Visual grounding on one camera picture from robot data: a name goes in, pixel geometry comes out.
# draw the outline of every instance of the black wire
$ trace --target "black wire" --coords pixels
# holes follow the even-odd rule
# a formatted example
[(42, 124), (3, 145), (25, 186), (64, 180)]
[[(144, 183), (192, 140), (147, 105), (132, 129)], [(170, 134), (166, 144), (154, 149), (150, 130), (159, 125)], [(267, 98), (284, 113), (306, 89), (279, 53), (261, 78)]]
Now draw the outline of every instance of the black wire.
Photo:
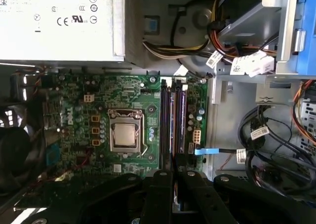
[[(273, 120), (275, 122), (278, 122), (278, 123), (281, 123), (281, 124), (285, 125), (288, 128), (288, 130), (290, 131), (290, 137), (287, 139), (287, 141), (290, 142), (290, 140), (292, 139), (292, 136), (293, 136), (292, 128), (290, 126), (288, 126), (286, 123), (284, 123), (282, 121), (279, 121), (277, 119), (272, 119), (272, 118), (269, 118), (269, 117), (267, 117), (267, 119), (268, 120)], [(279, 150), (283, 145), (284, 145), (284, 143), (281, 143), (273, 152), (276, 152), (277, 150)]]
[[(257, 115), (259, 118), (259, 121), (261, 122), (262, 125), (265, 125), (269, 129), (269, 136), (271, 136), (274, 140), (276, 140), (279, 143), (284, 143), (284, 146), (292, 150), (296, 155), (306, 161), (307, 163), (312, 164), (313, 166), (316, 166), (314, 160), (312, 157), (303, 149), (300, 147), (295, 146), (294, 144), (286, 141), (285, 139), (281, 138), (279, 135), (277, 135), (271, 128), (267, 125), (266, 121), (262, 118), (263, 117), (263, 111), (261, 110), (261, 106), (258, 106), (257, 110)], [(316, 173), (312, 169), (309, 169), (310, 177), (311, 180), (309, 182), (309, 185), (306, 185), (305, 187), (302, 188), (296, 188), (292, 190), (288, 190), (287, 193), (298, 193), (298, 192), (304, 192), (304, 191), (309, 191), (312, 190), (316, 187)]]
[[(183, 7), (185, 9), (187, 9), (188, 7), (190, 7), (192, 5), (195, 5), (197, 3), (200, 3), (201, 1), (204, 1), (204, 0), (191, 0), (191, 1), (187, 2)], [(171, 44), (171, 46), (174, 46), (174, 37), (176, 35), (176, 30), (177, 30), (177, 26), (178, 26), (180, 17), (182, 16), (181, 12), (182, 11), (177, 11), (176, 17), (175, 17), (175, 19), (173, 21), (173, 24), (172, 24), (171, 33), (170, 33), (170, 44)]]
[(279, 32), (273, 34), (269, 39), (267, 39), (265, 41), (265, 43), (263, 43), (262, 46), (259, 47), (259, 50), (262, 50), (263, 48), (265, 48), (267, 45), (269, 45), (270, 43), (274, 42), (276, 39), (278, 39), (278, 35), (279, 35)]
[(219, 149), (220, 153), (236, 153), (236, 149)]
[[(247, 173), (247, 176), (249, 178), (249, 180), (251, 180), (253, 183), (255, 183), (257, 180), (255, 178), (255, 174), (252, 170), (251, 167), (251, 162), (252, 159), (254, 158), (254, 156), (257, 156), (259, 159), (261, 159), (263, 162), (266, 162), (268, 164), (270, 164), (271, 166), (279, 169), (280, 171), (284, 172), (285, 174), (289, 175), (290, 177), (301, 181), (303, 183), (309, 183), (308, 185), (306, 185), (305, 187), (302, 188), (296, 188), (296, 189), (292, 189), (287, 191), (287, 194), (295, 194), (295, 193), (302, 193), (305, 191), (308, 191), (310, 189), (315, 188), (315, 181), (316, 181), (316, 173), (314, 171), (314, 168), (316, 167), (315, 162), (313, 161), (313, 159), (308, 155), (308, 153), (306, 153), (303, 149), (300, 149), (298, 147), (296, 147), (295, 145), (291, 144), (290, 142), (284, 140), (283, 138), (281, 138), (280, 136), (276, 135), (273, 131), (271, 131), (271, 129), (269, 129), (265, 118), (263, 117), (263, 112), (265, 110), (267, 110), (270, 107), (267, 106), (260, 106), (257, 108), (252, 109), (250, 112), (248, 112), (241, 120), (241, 123), (239, 125), (238, 128), (238, 139), (240, 141), (240, 143), (249, 151), (246, 157), (246, 161), (245, 161), (245, 170)], [(297, 157), (299, 159), (297, 160), (293, 160), (293, 159), (289, 159), (291, 161), (296, 161), (296, 163), (300, 163), (300, 165), (306, 165), (309, 168), (309, 172), (310, 172), (310, 178), (292, 171), (291, 169), (280, 165), (278, 163), (276, 163), (275, 161), (266, 158), (265, 156), (260, 154), (260, 150), (257, 150), (255, 148), (251, 148), (247, 142), (247, 139), (245, 137), (243, 128), (245, 125), (247, 125), (248, 123), (251, 122), (251, 120), (253, 120), (254, 118), (258, 118), (259, 122), (262, 125), (265, 125), (268, 127), (270, 135), (279, 143), (284, 143), (284, 145), (291, 149), (293, 152), (295, 152), (297, 154)]]

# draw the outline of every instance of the sticker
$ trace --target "sticker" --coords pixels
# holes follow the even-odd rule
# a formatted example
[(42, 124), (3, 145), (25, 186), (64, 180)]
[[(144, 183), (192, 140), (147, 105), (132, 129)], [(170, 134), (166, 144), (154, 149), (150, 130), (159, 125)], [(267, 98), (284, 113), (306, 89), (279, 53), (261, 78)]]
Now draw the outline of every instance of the sticker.
[(255, 131), (251, 132), (251, 139), (255, 140), (257, 138), (260, 138), (266, 134), (269, 134), (269, 129), (267, 128), (267, 126), (261, 127), (259, 129), (256, 129)]
[(206, 61), (206, 65), (213, 69), (222, 58), (223, 56), (215, 50), (211, 57)]
[(180, 65), (180, 67), (178, 68), (178, 70), (173, 74), (173, 76), (185, 76), (187, 75), (187, 72), (189, 70), (184, 67), (183, 65)]
[(230, 75), (244, 75), (244, 65), (247, 63), (247, 57), (236, 57), (233, 60)]
[(247, 157), (246, 149), (237, 149), (236, 158), (237, 164), (245, 164)]
[(113, 172), (114, 172), (114, 173), (121, 173), (121, 172), (122, 172), (122, 166), (121, 166), (121, 164), (114, 164), (114, 165), (113, 165)]
[(145, 34), (159, 35), (160, 17), (159, 16), (145, 16)]

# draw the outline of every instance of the green circuit board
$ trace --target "green circuit board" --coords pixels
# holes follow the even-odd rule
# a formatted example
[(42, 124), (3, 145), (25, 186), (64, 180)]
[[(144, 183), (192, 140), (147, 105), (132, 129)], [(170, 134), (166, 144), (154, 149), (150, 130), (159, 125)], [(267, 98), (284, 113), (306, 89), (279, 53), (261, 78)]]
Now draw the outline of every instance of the green circuit board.
[[(160, 77), (147, 75), (52, 74), (44, 103), (47, 131), (58, 131), (47, 165), (58, 182), (43, 182), (27, 192), (16, 208), (47, 207), (125, 173), (145, 177), (159, 163)], [(195, 130), (205, 145), (207, 83), (188, 78), (185, 146)], [(190, 169), (201, 171), (201, 157)]]
[[(61, 157), (57, 163), (58, 171), (80, 166), (89, 154), (89, 160), (80, 173), (89, 175), (120, 175), (133, 172), (144, 176), (149, 170), (158, 167), (158, 117), (159, 87), (155, 78), (151, 83), (146, 76), (103, 76), (103, 75), (63, 75), (55, 78), (59, 85), (61, 114)], [(139, 151), (129, 148), (112, 152), (109, 112), (120, 109), (124, 116), (139, 112), (141, 119), (127, 119), (127, 125), (116, 132), (117, 140), (131, 143), (123, 132), (135, 132), (130, 128), (138, 122), (140, 134)], [(150, 138), (149, 133), (155, 130)]]

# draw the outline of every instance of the wire bundle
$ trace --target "wire bundle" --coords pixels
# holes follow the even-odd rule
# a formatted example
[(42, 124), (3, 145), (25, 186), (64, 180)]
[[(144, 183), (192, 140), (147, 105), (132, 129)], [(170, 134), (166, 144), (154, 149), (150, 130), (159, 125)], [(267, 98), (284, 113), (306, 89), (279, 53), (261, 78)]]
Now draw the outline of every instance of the wire bundle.
[[(316, 139), (313, 137), (313, 135), (308, 132), (304, 126), (299, 122), (299, 120), (301, 119), (300, 118), (300, 100), (302, 98), (302, 96), (304, 95), (305, 91), (310, 88), (314, 83), (316, 82), (316, 80), (308, 80), (304, 83), (301, 84), (299, 90), (297, 91), (294, 99), (293, 99), (293, 107), (292, 107), (292, 110), (291, 110), (291, 113), (292, 113), (292, 119), (294, 121), (294, 124), (296, 125), (297, 129), (300, 131), (300, 133), (305, 136), (307, 139), (309, 139), (314, 145), (316, 145)], [(296, 106), (298, 105), (298, 114), (299, 114), (299, 117), (297, 118), (296, 116)]]
[[(246, 169), (248, 178), (256, 185), (267, 188), (271, 191), (277, 192), (284, 196), (294, 197), (293, 195), (302, 194), (302, 193), (305, 193), (306, 191), (314, 189), (316, 187), (316, 172), (315, 172), (316, 164), (314, 160), (305, 150), (290, 143), (289, 140), (285, 140), (284, 138), (280, 137), (269, 127), (269, 125), (267, 124), (267, 118), (264, 117), (264, 111), (266, 111), (269, 108), (270, 107), (267, 107), (267, 106), (258, 106), (254, 108), (243, 117), (240, 123), (240, 126), (238, 128), (238, 139), (240, 143), (248, 150), (248, 154), (247, 154), (247, 158), (245, 162), (245, 169)], [(261, 126), (267, 126), (270, 132), (269, 136), (271, 136), (276, 142), (280, 143), (282, 146), (285, 146), (288, 149), (290, 149), (292, 152), (294, 152), (295, 156), (290, 157), (290, 156), (279, 154), (273, 151), (261, 150), (257, 148), (255, 145), (251, 144), (249, 142), (249, 139), (246, 137), (244, 133), (244, 127), (245, 125), (249, 124), (254, 119), (258, 119)], [(288, 161), (302, 165), (308, 169), (310, 177), (306, 177), (305, 175), (300, 174), (297, 171), (293, 171), (287, 166), (265, 157), (264, 155), (262, 155), (262, 153), (276, 155)], [(285, 173), (292, 180), (300, 184), (300, 186), (297, 188), (284, 191), (284, 190), (279, 190), (278, 188), (273, 187), (271, 184), (265, 182), (259, 176), (259, 169), (257, 167), (252, 167), (251, 165), (251, 162), (255, 156), (258, 157), (263, 162), (269, 164), (270, 166), (275, 167), (277, 170)]]
[[(189, 1), (188, 3), (186, 3), (184, 5), (183, 9), (186, 9), (189, 6), (197, 4), (201, 1), (203, 1), (203, 0)], [(223, 9), (221, 8), (220, 11), (217, 10), (218, 9), (218, 2), (219, 2), (219, 0), (214, 1), (213, 7), (212, 7), (212, 14), (211, 14), (211, 23), (207, 26), (207, 29), (206, 29), (209, 40), (205, 41), (203, 44), (198, 45), (198, 46), (193, 46), (193, 47), (187, 47), (187, 48), (175, 46), (175, 44), (174, 44), (175, 33), (176, 33), (176, 29), (177, 29), (177, 25), (178, 25), (178, 22), (180, 20), (180, 17), (182, 16), (182, 11), (178, 11), (177, 15), (175, 17), (175, 20), (173, 22), (172, 28), (171, 28), (170, 45), (152, 44), (146, 40), (143, 40), (144, 47), (150, 53), (154, 54), (155, 56), (157, 56), (161, 59), (177, 60), (178, 63), (181, 65), (182, 63), (181, 63), (180, 59), (185, 58), (187, 56), (196, 55), (196, 56), (200, 56), (200, 57), (204, 57), (204, 58), (209, 58), (213, 54), (213, 51), (206, 50), (206, 47), (211, 42), (213, 44), (214, 48), (220, 54), (223, 55), (223, 60), (228, 62), (229, 64), (231, 64), (232, 59), (234, 59), (235, 57), (241, 56), (240, 52), (238, 52), (236, 46), (230, 46), (230, 47), (223, 46), (219, 42), (218, 36), (217, 36), (218, 31), (220, 31), (221, 28), (219, 28), (218, 30), (214, 30), (211, 27), (214, 23), (219, 23), (219, 22), (224, 20)], [(265, 44), (262, 45), (261, 47), (247, 46), (247, 45), (241, 46), (241, 54), (242, 54), (242, 56), (249, 55), (249, 54), (256, 52), (257, 50), (263, 50), (268, 55), (275, 56), (275, 54), (276, 54), (275, 51), (264, 49), (264, 47), (266, 45), (270, 44), (275, 39), (276, 38), (274, 35), (274, 36), (272, 36), (272, 38), (270, 38), (268, 41), (266, 41)]]
[(223, 55), (223, 59), (226, 59), (227, 61), (232, 61), (232, 59), (238, 57), (238, 56), (243, 56), (243, 55), (250, 55), (255, 53), (258, 50), (265, 51), (268, 55), (275, 56), (276, 52), (274, 50), (266, 50), (264, 49), (265, 46), (269, 45), (271, 42), (273, 42), (278, 33), (273, 35), (271, 38), (269, 38), (262, 46), (256, 47), (256, 46), (242, 46), (242, 55), (240, 55), (240, 52), (238, 52), (238, 49), (236, 46), (230, 46), (230, 47), (225, 47), (223, 46), (219, 40), (218, 40), (218, 32), (221, 29), (216, 29), (214, 26), (219, 27), (222, 24), (220, 22), (223, 22), (223, 9), (220, 9), (218, 11), (218, 2), (219, 0), (215, 0), (213, 8), (212, 8), (212, 15), (211, 15), (211, 23), (207, 26), (207, 35), (212, 42), (214, 48), (221, 54)]

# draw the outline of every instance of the motherboard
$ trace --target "motherboard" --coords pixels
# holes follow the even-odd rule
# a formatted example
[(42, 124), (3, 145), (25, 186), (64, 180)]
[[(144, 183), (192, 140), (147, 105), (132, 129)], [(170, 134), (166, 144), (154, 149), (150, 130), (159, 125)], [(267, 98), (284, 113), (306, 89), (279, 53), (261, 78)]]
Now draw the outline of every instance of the motherboard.
[(51, 74), (41, 86), (45, 132), (58, 133), (47, 143), (54, 175), (32, 187), (16, 208), (47, 207), (125, 173), (145, 177), (162, 167), (163, 149), (187, 154), (188, 168), (201, 170), (194, 149), (205, 144), (206, 81)]

